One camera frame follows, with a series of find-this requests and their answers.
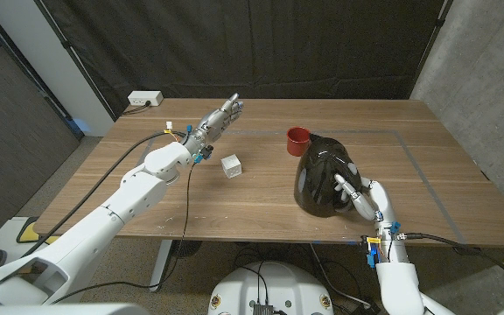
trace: table surface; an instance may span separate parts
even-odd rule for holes
[[[44,234],[88,192],[137,140],[195,125],[224,100],[165,99],[159,107],[121,117],[35,225]],[[373,223],[355,211],[318,218],[293,198],[299,157],[286,151],[286,130],[303,126],[342,142],[364,177],[388,190],[403,232],[440,235],[504,247],[504,197],[421,101],[244,100],[242,116],[197,164],[190,183],[188,240],[357,242]],[[133,150],[58,234],[97,208],[145,154],[174,139],[160,136]],[[221,158],[236,154],[242,174],[227,178]],[[129,222],[120,236],[179,239],[186,217],[189,168],[164,199]],[[429,243],[426,240],[411,243]]]

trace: power strip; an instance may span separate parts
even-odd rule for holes
[[[129,104],[143,106],[147,101],[151,106],[158,106],[163,101],[161,91],[133,91],[128,96]]]

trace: white cube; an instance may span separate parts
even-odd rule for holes
[[[242,174],[241,161],[238,160],[235,154],[222,158],[220,163],[223,165],[223,171],[225,171],[228,178],[231,179],[234,176]]]

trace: black backdrop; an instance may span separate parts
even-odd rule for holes
[[[443,0],[44,3],[119,116],[132,90],[406,98]]]

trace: red cup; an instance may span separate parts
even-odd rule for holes
[[[311,132],[307,128],[293,127],[287,130],[287,151],[295,157],[303,156],[311,145]]]

